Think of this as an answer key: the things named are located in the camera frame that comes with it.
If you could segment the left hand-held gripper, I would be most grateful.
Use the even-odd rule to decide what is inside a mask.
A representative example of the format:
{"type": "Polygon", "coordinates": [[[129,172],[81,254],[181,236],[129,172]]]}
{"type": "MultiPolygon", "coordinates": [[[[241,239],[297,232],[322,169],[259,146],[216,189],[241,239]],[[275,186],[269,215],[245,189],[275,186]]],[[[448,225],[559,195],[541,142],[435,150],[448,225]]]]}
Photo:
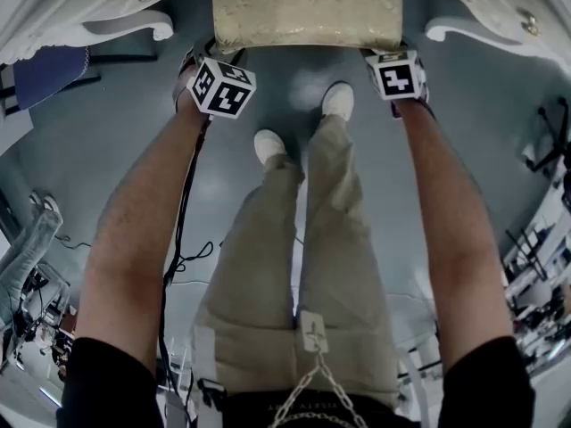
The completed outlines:
{"type": "Polygon", "coordinates": [[[257,89],[246,58],[244,48],[222,53],[215,40],[196,41],[179,68],[173,101],[188,92],[201,113],[237,119],[257,89]]]}

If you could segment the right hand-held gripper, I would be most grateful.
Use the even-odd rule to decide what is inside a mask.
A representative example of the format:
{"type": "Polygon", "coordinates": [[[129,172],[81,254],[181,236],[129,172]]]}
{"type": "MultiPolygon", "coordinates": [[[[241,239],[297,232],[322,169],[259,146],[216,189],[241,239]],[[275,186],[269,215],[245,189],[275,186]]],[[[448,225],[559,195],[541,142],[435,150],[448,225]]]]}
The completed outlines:
{"type": "Polygon", "coordinates": [[[401,47],[394,52],[366,51],[364,60],[377,93],[391,104],[394,119],[401,118],[395,104],[398,100],[414,100],[429,109],[426,71],[417,50],[401,47]]]}

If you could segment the cream ornate upholstered bench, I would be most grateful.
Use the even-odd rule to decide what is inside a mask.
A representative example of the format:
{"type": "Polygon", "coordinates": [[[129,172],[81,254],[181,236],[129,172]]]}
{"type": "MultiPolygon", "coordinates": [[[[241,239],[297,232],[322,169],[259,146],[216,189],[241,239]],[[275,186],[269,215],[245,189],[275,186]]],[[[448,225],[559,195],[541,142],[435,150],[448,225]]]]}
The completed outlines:
{"type": "Polygon", "coordinates": [[[402,0],[212,0],[224,53],[277,45],[391,51],[402,37],[402,0]]]}

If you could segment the white carved dresser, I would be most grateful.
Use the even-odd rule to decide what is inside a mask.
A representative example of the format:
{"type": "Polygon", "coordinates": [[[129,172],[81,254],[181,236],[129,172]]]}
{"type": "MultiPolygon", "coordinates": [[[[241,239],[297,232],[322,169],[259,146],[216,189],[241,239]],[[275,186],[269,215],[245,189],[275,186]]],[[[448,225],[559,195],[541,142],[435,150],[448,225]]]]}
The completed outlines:
{"type": "MultiPolygon", "coordinates": [[[[140,29],[171,37],[170,19],[151,11],[161,0],[0,0],[0,64],[31,58],[45,46],[89,46],[140,29]]],[[[555,62],[571,77],[571,0],[460,0],[470,17],[432,19],[426,35],[442,41],[449,32],[521,56],[555,62]],[[535,15],[539,37],[526,33],[518,9],[535,15]]]]}

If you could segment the person's right forearm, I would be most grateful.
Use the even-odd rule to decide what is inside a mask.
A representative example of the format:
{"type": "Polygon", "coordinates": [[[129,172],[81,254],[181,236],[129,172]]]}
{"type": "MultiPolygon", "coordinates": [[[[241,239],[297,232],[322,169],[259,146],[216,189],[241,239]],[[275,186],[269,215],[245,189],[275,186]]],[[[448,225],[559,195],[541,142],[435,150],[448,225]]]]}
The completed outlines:
{"type": "Polygon", "coordinates": [[[425,105],[399,100],[418,185],[443,365],[513,334],[484,202],[425,105]]]}

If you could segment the person's left forearm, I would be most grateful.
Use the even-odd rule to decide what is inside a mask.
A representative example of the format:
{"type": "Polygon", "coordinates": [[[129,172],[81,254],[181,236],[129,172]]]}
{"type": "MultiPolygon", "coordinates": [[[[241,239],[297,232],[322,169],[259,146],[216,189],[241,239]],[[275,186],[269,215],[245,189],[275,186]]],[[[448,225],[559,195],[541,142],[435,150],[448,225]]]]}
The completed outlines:
{"type": "Polygon", "coordinates": [[[190,98],[120,181],[99,219],[76,333],[155,370],[163,269],[203,115],[190,98]]]}

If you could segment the person's white shoe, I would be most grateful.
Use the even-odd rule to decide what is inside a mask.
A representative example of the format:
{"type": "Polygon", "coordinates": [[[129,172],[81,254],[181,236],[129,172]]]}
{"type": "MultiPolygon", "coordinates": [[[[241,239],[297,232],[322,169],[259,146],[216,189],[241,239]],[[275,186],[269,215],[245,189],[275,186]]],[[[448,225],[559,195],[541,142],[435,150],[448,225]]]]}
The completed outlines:
{"type": "Polygon", "coordinates": [[[343,81],[334,83],[325,93],[321,110],[323,116],[336,116],[345,122],[351,119],[354,107],[352,87],[343,81]]]}
{"type": "Polygon", "coordinates": [[[256,156],[262,165],[275,156],[287,155],[282,138],[269,129],[259,130],[254,136],[253,144],[256,156]]]}

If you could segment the person's white left shoe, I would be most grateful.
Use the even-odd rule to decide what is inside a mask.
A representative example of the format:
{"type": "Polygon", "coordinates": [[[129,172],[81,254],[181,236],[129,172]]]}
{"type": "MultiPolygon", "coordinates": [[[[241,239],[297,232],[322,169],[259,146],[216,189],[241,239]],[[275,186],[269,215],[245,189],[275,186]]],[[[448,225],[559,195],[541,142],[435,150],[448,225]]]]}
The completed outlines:
{"type": "Polygon", "coordinates": [[[259,130],[254,136],[253,144],[256,156],[262,165],[275,156],[287,155],[282,138],[269,129],[259,130]]]}

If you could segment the gold drawer knob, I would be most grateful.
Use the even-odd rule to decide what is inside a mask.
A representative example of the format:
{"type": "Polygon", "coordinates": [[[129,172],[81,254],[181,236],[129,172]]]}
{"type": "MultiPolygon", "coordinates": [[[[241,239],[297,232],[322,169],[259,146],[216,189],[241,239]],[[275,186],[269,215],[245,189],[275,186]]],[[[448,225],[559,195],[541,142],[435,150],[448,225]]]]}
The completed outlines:
{"type": "Polygon", "coordinates": [[[539,37],[541,35],[541,31],[535,15],[525,9],[518,9],[518,13],[522,18],[521,26],[523,30],[533,37],[539,37]]]}

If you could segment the black office chair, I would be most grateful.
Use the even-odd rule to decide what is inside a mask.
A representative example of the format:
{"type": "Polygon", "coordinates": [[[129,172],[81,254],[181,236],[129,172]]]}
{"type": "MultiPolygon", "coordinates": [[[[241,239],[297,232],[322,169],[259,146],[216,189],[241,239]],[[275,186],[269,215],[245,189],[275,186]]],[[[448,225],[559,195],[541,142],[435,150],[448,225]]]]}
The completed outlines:
{"type": "Polygon", "coordinates": [[[563,96],[557,99],[557,104],[564,109],[559,132],[556,132],[555,128],[551,125],[544,107],[540,107],[537,111],[537,114],[545,124],[548,134],[550,135],[551,150],[539,162],[533,162],[529,158],[525,159],[525,166],[532,173],[536,173],[540,170],[544,171],[550,163],[560,156],[563,157],[564,167],[571,169],[571,139],[567,138],[567,131],[569,129],[569,104],[563,96]]]}

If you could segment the blue chair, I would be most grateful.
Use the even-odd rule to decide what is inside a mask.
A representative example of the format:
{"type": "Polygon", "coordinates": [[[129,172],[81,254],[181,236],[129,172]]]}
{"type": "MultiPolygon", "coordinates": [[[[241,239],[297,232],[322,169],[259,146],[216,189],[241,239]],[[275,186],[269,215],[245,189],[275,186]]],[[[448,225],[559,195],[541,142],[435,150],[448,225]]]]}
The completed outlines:
{"type": "Polygon", "coordinates": [[[83,76],[89,66],[88,47],[45,46],[30,59],[13,65],[15,97],[28,110],[83,76]]]}

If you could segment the person's khaki trousers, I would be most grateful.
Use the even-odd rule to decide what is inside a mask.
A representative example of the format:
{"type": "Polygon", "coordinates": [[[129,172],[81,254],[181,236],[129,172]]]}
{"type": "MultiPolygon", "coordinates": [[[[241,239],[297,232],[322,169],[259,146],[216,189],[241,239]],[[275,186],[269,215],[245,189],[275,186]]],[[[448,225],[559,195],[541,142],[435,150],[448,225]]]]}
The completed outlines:
{"type": "Polygon", "coordinates": [[[292,389],[313,364],[298,324],[323,317],[326,362],[351,395],[393,407],[398,360],[345,119],[325,116],[301,170],[265,164],[224,240],[195,323],[230,394],[292,389]]]}

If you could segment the white work desk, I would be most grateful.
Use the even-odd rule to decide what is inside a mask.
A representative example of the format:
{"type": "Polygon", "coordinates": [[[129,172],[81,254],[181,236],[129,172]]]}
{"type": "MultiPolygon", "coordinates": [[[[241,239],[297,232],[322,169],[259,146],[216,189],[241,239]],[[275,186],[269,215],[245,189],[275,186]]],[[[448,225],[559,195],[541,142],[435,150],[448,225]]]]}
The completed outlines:
{"type": "Polygon", "coordinates": [[[545,203],[528,226],[506,235],[504,293],[517,347],[536,376],[571,353],[571,212],[545,203]]]}

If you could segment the white hanging tag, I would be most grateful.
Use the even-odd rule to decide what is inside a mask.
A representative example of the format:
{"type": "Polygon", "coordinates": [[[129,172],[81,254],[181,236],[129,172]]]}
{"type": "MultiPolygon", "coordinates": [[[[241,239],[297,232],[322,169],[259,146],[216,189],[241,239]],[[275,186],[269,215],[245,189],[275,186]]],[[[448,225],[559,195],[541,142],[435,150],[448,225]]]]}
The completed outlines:
{"type": "Polygon", "coordinates": [[[303,347],[310,353],[328,353],[329,347],[323,317],[307,310],[300,314],[303,347]]]}

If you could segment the person's black shirt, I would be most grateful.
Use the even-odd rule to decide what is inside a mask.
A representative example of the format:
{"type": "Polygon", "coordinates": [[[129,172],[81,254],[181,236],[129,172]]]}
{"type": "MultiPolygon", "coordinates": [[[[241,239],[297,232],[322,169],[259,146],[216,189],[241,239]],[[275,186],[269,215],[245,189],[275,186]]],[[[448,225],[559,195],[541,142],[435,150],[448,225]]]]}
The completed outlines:
{"type": "MultiPolygon", "coordinates": [[[[57,428],[163,428],[151,372],[129,354],[93,339],[75,341],[66,366],[57,428]]],[[[270,428],[285,391],[223,401],[222,428],[270,428]]],[[[443,378],[438,428],[531,428],[535,392],[513,338],[485,343],[443,378]]],[[[332,392],[305,390],[278,428],[356,428],[332,392]]]]}

